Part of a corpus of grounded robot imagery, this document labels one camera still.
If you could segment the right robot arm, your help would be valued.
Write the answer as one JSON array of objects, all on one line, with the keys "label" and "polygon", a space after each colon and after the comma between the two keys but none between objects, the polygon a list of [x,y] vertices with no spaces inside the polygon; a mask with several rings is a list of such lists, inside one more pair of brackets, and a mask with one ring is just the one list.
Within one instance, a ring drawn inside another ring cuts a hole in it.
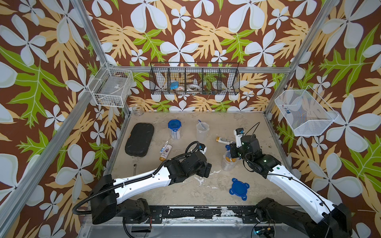
[{"label": "right robot arm", "polygon": [[265,198],[256,205],[258,222],[283,223],[310,238],[352,236],[351,212],[344,204],[336,205],[322,197],[290,173],[278,159],[264,154],[254,134],[247,135],[242,128],[234,134],[236,141],[230,144],[231,156],[242,159],[247,171],[274,183],[303,208],[298,211]]}]

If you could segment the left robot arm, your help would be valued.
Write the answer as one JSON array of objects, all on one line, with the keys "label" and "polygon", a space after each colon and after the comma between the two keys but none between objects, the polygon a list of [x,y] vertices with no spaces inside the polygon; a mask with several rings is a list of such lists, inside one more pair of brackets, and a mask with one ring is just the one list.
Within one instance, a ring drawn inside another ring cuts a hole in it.
[{"label": "left robot arm", "polygon": [[90,195],[74,206],[72,212],[75,215],[91,215],[94,225],[114,217],[133,223],[145,222],[151,217],[146,199],[133,200],[132,197],[155,188],[182,183],[194,175],[209,177],[212,165],[207,162],[206,150],[204,144],[194,141],[183,154],[164,160],[155,170],[129,178],[113,179],[111,175],[105,175]]}]

